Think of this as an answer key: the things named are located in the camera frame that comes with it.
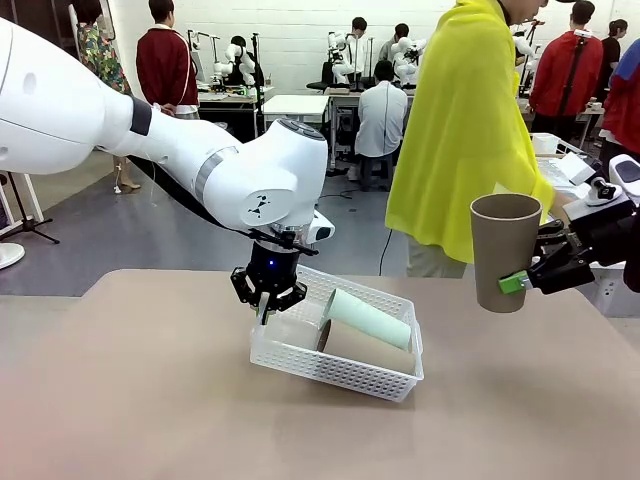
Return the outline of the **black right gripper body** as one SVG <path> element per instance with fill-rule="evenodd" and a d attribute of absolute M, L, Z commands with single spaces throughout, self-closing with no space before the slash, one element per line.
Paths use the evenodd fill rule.
<path fill-rule="evenodd" d="M 639 265 L 639 207 L 633 201 L 601 206 L 575 201 L 566 206 L 566 214 L 589 263 Z"/>

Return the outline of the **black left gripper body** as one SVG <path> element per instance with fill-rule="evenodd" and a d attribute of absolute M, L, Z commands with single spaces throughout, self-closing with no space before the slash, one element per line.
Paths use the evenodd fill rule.
<path fill-rule="evenodd" d="M 246 273 L 258 295 L 277 296 L 292 289 L 299 257 L 297 250 L 276 251 L 273 244 L 255 242 Z"/>

